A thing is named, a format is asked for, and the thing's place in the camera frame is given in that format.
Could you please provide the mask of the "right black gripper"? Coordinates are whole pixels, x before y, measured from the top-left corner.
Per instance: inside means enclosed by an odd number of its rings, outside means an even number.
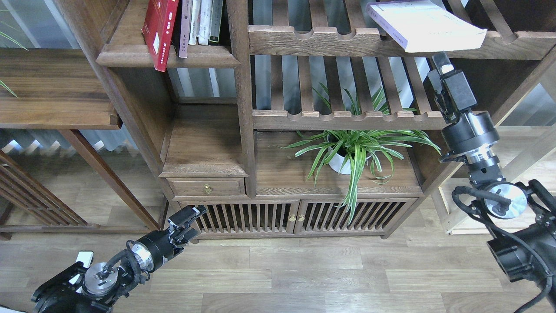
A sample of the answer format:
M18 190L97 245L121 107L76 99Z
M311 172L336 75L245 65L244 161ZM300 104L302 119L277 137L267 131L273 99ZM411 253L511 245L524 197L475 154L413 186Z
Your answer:
M487 112L473 113L477 100L463 71L453 70L444 51L433 55L433 63L437 71L430 71L427 77L448 123L442 130L449 150L443 161L482 162L492 158L490 148L499 140L499 134Z

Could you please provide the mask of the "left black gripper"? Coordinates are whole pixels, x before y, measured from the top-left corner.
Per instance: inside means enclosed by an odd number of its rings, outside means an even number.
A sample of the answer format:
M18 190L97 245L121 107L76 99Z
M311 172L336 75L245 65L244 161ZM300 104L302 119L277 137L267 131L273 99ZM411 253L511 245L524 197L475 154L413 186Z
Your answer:
M191 224L206 212L203 205L182 208L168 218L169 228L166 230L154 230L132 241L131 251L139 267L146 272L154 272L179 255L189 242L198 242L199 232L191 228Z

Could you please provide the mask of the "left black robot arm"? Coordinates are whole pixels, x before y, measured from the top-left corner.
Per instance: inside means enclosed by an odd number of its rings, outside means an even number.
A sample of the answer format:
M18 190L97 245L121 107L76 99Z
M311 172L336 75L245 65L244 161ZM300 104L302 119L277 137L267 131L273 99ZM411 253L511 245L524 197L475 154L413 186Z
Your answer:
M31 300L35 313L110 313L122 296L150 279L151 273L183 252L198 234L191 227L207 209L186 206L168 218L166 230L154 230L138 240L127 241L126 248L108 262L85 267L76 262L42 284Z

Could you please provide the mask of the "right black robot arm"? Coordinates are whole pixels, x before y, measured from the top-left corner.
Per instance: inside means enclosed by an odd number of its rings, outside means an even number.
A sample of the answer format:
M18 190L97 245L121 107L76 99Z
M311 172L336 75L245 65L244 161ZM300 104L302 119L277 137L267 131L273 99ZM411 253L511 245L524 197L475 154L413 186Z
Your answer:
M540 293L517 309L522 313L547 299L555 305L555 198L537 180L528 184L504 178L492 152L499 134L488 113L473 113L477 101L463 71L453 67L445 52L432 57L428 73L435 101L447 126L445 162L467 165L469 186L457 186L453 202L470 218L484 224L493 239L493 257L511 282L526 279Z

